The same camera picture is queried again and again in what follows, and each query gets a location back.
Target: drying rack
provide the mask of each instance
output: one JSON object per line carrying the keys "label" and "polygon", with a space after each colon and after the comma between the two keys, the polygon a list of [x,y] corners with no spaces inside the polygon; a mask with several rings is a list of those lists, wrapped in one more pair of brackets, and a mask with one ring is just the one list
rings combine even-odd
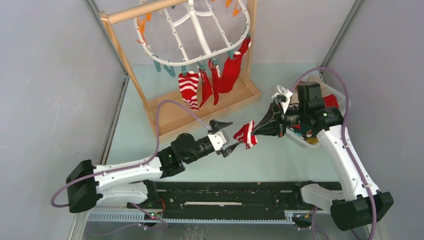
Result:
{"label": "drying rack", "polygon": [[[184,105],[181,98],[181,93],[178,89],[176,89],[173,92],[148,100],[140,86],[139,81],[137,80],[136,75],[133,72],[133,69],[131,68],[131,65],[124,53],[124,50],[122,49],[122,46],[112,26],[114,24],[127,21],[130,19],[134,19],[141,15],[149,14],[159,10],[164,10],[167,20],[172,26],[174,26],[175,24],[178,24],[181,21],[185,21],[188,18],[191,18],[194,26],[196,26],[196,24],[199,22],[193,19],[196,19],[197,16],[203,16],[203,15],[213,17],[215,19],[215,23],[219,26],[218,20],[214,16],[213,11],[211,11],[212,9],[211,5],[208,3],[207,0],[205,1],[210,11],[196,12],[192,4],[194,0],[190,0],[190,1],[188,0],[155,0],[146,4],[138,5],[138,6],[125,9],[119,12],[115,12],[112,14],[106,14],[104,11],[99,12],[100,20],[105,27],[105,30],[110,38],[110,41],[112,42],[114,48],[116,49],[116,52],[119,58],[121,59],[122,64],[125,67],[125,70],[127,71],[129,77],[131,78],[132,83],[134,84],[135,89],[137,90],[142,100],[144,110],[146,112],[147,118],[150,122],[150,125],[153,131],[156,130],[155,115],[156,115],[158,105],[164,100],[174,100]],[[169,14],[167,14],[166,8],[169,8],[178,4],[184,4],[185,2],[189,2],[189,4],[187,5],[188,17],[186,14],[180,20],[176,22],[172,22],[171,18],[169,17]],[[243,41],[243,39],[246,37],[248,33],[251,34],[251,41],[252,43],[254,43],[257,0],[247,0],[246,7],[244,7],[243,3],[240,6],[242,6],[243,8],[242,10],[244,14],[247,16],[246,28],[240,40],[234,44],[230,44],[228,40],[226,41],[224,40],[226,44],[228,42],[228,45],[226,48],[223,48],[218,51],[210,52],[210,50],[207,51],[209,47],[204,48],[206,46],[202,44],[202,40],[201,40],[202,36],[200,35],[201,32],[197,32],[196,30],[197,37],[199,38],[199,41],[202,44],[202,49],[205,52],[205,55],[199,56],[197,58],[188,59],[187,57],[182,62],[169,62],[169,61],[162,62],[164,60],[156,57],[153,53],[150,52],[149,47],[146,45],[143,37],[140,34],[138,37],[140,41],[144,43],[142,44],[142,46],[144,50],[146,51],[146,53],[148,53],[147,55],[153,58],[158,63],[163,63],[168,66],[185,66],[190,63],[195,63],[195,62],[201,61],[202,59],[211,58],[213,56],[219,55],[224,52],[228,52],[232,50],[233,48],[236,48],[237,45],[239,45]],[[219,29],[220,29],[221,35],[223,36],[223,39],[224,38],[227,39],[225,37],[225,33],[222,30],[222,28],[219,27]],[[251,68],[252,68],[252,51],[253,51],[253,44],[250,46],[249,51],[243,57],[241,72],[240,72],[239,78],[237,79],[233,87],[233,90],[227,94],[220,94],[219,103],[217,105],[213,105],[211,101],[206,102],[199,111],[194,112],[196,116],[198,116],[200,119],[204,121],[210,120],[212,118],[220,118],[224,115],[235,112],[241,108],[247,107],[248,105],[258,101],[261,98],[261,93],[250,80]],[[199,87],[197,91],[198,93],[202,92],[201,87],[202,86]],[[161,140],[174,137],[177,134],[189,131],[199,126],[198,122],[190,114],[188,114],[187,112],[185,112],[183,109],[179,107],[175,107],[173,104],[164,104],[161,107],[159,116],[160,116],[160,123],[159,123],[158,129],[159,129],[159,138]]]}

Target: white wall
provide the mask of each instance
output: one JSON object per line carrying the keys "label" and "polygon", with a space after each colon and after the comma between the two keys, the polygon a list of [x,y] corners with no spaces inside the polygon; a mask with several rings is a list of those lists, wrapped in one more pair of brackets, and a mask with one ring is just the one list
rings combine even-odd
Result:
{"label": "white wall", "polygon": [[346,80],[358,155],[393,195],[383,219],[392,240],[423,238],[423,9],[422,0],[366,1],[330,64]]}
{"label": "white wall", "polygon": [[[113,13],[134,7],[139,0],[96,2],[100,10]],[[197,10],[205,9],[203,0],[194,2]],[[242,14],[233,17],[235,0],[229,8],[225,8],[224,0],[209,2],[213,9],[216,9],[217,18],[230,42],[234,43],[244,31]],[[259,0],[253,62],[321,64],[354,2],[354,0]],[[169,13],[173,20],[177,20],[186,12],[182,6],[177,6],[173,10],[170,9]],[[211,48],[213,50],[222,48],[221,36],[215,34],[216,32],[214,33],[210,27],[206,27],[212,22],[201,19],[201,23],[208,30],[205,32]],[[132,65],[153,64],[136,42],[137,33],[132,20],[116,24],[114,28]],[[194,57],[203,54],[199,45],[193,41],[196,34],[190,21],[187,21],[187,25],[177,28],[177,31],[182,36],[183,43],[187,43],[187,52]],[[173,61],[180,61],[183,58],[171,34],[165,14],[153,13],[151,22],[146,25],[144,36],[152,51],[159,57]]]}
{"label": "white wall", "polygon": [[98,161],[123,71],[82,0],[2,1],[0,43],[0,239],[62,240],[50,197]]}

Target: wooden base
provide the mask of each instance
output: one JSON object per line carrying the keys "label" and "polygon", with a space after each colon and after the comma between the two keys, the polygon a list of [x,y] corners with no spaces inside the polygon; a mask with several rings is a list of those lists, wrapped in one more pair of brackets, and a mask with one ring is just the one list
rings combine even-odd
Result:
{"label": "wooden base", "polygon": [[[201,92],[202,88],[199,85],[197,90],[199,104],[202,102]],[[241,79],[238,79],[230,93],[219,95],[219,102],[217,105],[214,105],[214,96],[212,95],[199,111],[192,110],[192,112],[203,121],[209,121],[213,118],[219,118],[247,107],[260,99],[261,93],[252,82],[249,84],[248,88],[245,88]],[[153,118],[156,116],[158,105],[163,100],[174,100],[185,105],[179,90],[159,96],[148,102],[153,113]],[[199,122],[195,120],[193,116],[172,103],[166,103],[160,108],[159,139],[161,141],[170,137],[176,137],[178,134],[188,132],[199,126]]]}

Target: wooden frame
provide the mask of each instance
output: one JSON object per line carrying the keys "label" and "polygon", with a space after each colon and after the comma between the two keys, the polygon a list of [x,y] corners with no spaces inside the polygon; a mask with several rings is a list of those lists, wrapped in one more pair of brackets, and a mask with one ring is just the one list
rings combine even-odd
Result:
{"label": "wooden frame", "polygon": [[[181,98],[181,93],[179,90],[176,90],[154,98],[152,100],[147,100],[139,84],[139,81],[137,80],[136,75],[134,74],[133,69],[131,68],[130,63],[128,62],[127,56],[125,55],[124,50],[122,49],[121,44],[118,41],[118,38],[112,28],[112,25],[184,2],[187,2],[187,0],[155,0],[109,15],[106,15],[104,11],[99,12],[100,20],[109,35],[110,41],[115,47],[119,58],[122,60],[125,70],[128,72],[128,75],[131,78],[132,83],[134,84],[135,89],[137,90],[141,98],[144,110],[147,114],[148,120],[153,131],[156,130],[155,114],[159,103],[163,100],[174,100],[181,104],[184,104]],[[254,42],[255,37],[257,4],[257,0],[247,0],[247,11],[249,12],[250,16],[249,28],[251,32],[252,42]],[[258,91],[256,86],[251,83],[250,80],[252,69],[252,51],[253,44],[250,46],[249,51],[244,56],[240,77],[235,83],[231,93],[220,94],[219,103],[217,105],[213,105],[212,101],[205,103],[199,111],[194,112],[199,118],[206,121],[212,118],[222,117],[231,112],[246,107],[261,98],[261,93]],[[197,91],[198,93],[202,92],[201,87],[202,86],[199,86],[199,89]],[[172,104],[164,104],[161,108],[162,110],[159,113],[159,137],[161,140],[173,137],[177,134],[182,133],[183,131],[188,131],[196,125],[199,126],[197,124],[197,121],[191,115],[189,115],[187,112],[185,112],[179,107],[175,107]]]}

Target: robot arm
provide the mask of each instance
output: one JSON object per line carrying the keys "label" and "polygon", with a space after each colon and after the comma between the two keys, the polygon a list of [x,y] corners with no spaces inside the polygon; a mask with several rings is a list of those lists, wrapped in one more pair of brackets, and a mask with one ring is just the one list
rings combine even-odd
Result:
{"label": "robot arm", "polygon": [[67,188],[69,211],[80,213],[99,205],[143,203],[156,191],[151,181],[183,172],[183,163],[190,164],[213,152],[227,157],[238,145],[236,143],[224,148],[230,139],[222,129],[232,122],[211,120],[209,124],[211,130],[207,136],[195,140],[191,134],[183,133],[147,164],[144,162],[151,156],[116,165],[92,165],[91,160],[80,162],[66,178],[67,183],[90,174],[98,175]]}
{"label": "robot arm", "polygon": [[[371,179],[352,146],[347,130],[345,139],[348,146],[343,145],[343,116],[336,107],[325,107],[320,85],[314,82],[299,84],[297,90],[299,106],[289,106],[292,96],[289,90],[274,86],[270,91],[274,101],[252,134],[281,138],[289,126],[297,124],[308,126],[329,153],[342,187],[342,193],[334,193],[313,181],[299,183],[293,187],[296,204],[311,204],[321,208],[331,214],[339,229],[346,231],[372,222],[371,197],[376,203],[377,219],[381,220],[393,205],[393,198],[390,192],[382,193]],[[347,147],[365,176],[367,186],[363,185]],[[369,196],[365,187],[370,188],[372,196]]]}

